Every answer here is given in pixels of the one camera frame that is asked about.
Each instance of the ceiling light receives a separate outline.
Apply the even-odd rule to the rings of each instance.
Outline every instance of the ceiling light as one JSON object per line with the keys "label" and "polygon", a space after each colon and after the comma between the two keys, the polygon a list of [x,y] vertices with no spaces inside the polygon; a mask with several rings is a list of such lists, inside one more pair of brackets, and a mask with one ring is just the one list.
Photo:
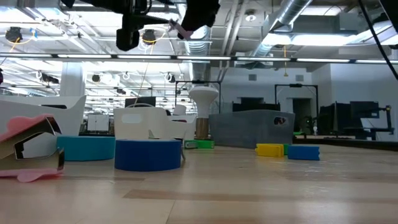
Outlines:
{"label": "ceiling light", "polygon": [[348,63],[348,59],[317,59],[317,58],[298,58],[298,62],[324,62],[324,63]]}
{"label": "ceiling light", "polygon": [[256,16],[254,15],[256,13],[256,10],[254,9],[248,9],[244,15],[246,16],[245,20],[248,22],[252,22],[256,20]]}
{"label": "ceiling light", "polygon": [[177,56],[180,60],[231,60],[231,57],[212,56]]}
{"label": "ceiling light", "polygon": [[346,37],[342,35],[328,34],[304,34],[297,35],[293,38],[293,45],[303,46],[343,46],[350,42],[352,36]]}
{"label": "ceiling light", "polygon": [[274,58],[274,57],[238,57],[236,60],[247,62],[289,62],[290,58]]}
{"label": "ceiling light", "polygon": [[60,58],[111,58],[110,55],[88,55],[88,54],[80,54],[80,55],[62,55],[58,54]]}
{"label": "ceiling light", "polygon": [[264,45],[290,45],[291,39],[288,35],[283,34],[268,34],[264,40],[262,40],[262,44]]}
{"label": "ceiling light", "polygon": [[11,54],[11,53],[0,53],[0,57],[32,57],[32,58],[42,58],[42,57],[52,57],[50,54]]}
{"label": "ceiling light", "polygon": [[206,27],[203,26],[197,29],[192,35],[190,36],[191,39],[202,39],[206,36]]}
{"label": "ceiling light", "polygon": [[[398,60],[390,60],[392,64],[398,64]],[[386,64],[385,60],[357,60],[355,63],[368,63],[368,64]]]}
{"label": "ceiling light", "polygon": [[390,37],[381,43],[381,45],[397,45],[397,44],[398,44],[398,35]]}
{"label": "ceiling light", "polygon": [[171,59],[170,56],[161,55],[118,55],[120,59]]}

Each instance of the gray container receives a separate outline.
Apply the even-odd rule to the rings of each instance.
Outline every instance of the gray container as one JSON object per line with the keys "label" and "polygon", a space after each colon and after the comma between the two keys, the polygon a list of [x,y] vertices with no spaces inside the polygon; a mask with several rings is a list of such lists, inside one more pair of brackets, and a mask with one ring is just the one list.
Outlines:
{"label": "gray container", "polygon": [[256,144],[291,144],[293,113],[252,110],[211,114],[210,133],[217,146],[254,149]]}

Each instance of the blue tape roll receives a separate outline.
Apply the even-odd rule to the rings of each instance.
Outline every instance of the blue tape roll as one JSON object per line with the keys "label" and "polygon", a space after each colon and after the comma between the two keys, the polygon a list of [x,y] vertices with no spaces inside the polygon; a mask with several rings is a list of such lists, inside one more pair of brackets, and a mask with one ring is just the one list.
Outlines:
{"label": "blue tape roll", "polygon": [[115,138],[101,136],[59,136],[57,147],[65,151],[65,161],[113,159]]}
{"label": "blue tape roll", "polygon": [[181,166],[181,141],[116,140],[114,167],[127,171],[162,171]]}

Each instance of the pink object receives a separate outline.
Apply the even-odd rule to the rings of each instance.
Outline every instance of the pink object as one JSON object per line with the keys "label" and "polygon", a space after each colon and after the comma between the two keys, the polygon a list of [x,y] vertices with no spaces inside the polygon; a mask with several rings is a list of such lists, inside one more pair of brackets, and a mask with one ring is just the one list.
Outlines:
{"label": "pink object", "polygon": [[[37,123],[43,121],[45,118],[51,117],[52,114],[42,114],[34,118],[24,116],[16,116],[7,123],[7,132],[0,135],[0,143],[33,127]],[[59,175],[63,173],[62,170],[56,168],[44,169],[14,169],[14,170],[0,170],[0,177],[17,177],[20,182],[28,183],[37,180],[40,177],[48,175]]]}
{"label": "pink object", "polygon": [[52,114],[42,114],[39,116],[36,116],[34,118],[27,118],[24,116],[16,116],[12,118],[10,121],[7,123],[7,132],[0,135],[0,142],[9,139],[13,137],[16,134],[19,134],[26,129],[29,129],[30,127],[34,126],[35,124],[41,122],[43,119],[47,117],[53,117]]}
{"label": "pink object", "polygon": [[0,170],[0,177],[17,177],[22,183],[35,181],[43,176],[59,175],[63,170],[58,169],[20,169],[20,170]]}

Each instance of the blue block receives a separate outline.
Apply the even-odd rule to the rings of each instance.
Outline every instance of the blue block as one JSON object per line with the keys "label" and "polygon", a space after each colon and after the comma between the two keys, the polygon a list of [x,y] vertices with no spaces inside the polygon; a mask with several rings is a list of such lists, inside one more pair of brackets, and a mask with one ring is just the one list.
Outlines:
{"label": "blue block", "polygon": [[65,151],[65,161],[113,159],[115,138],[102,136],[59,136],[57,148]]}
{"label": "blue block", "polygon": [[289,146],[288,159],[319,160],[319,146]]}
{"label": "blue block", "polygon": [[114,167],[140,172],[177,169],[181,146],[178,140],[116,140]]}

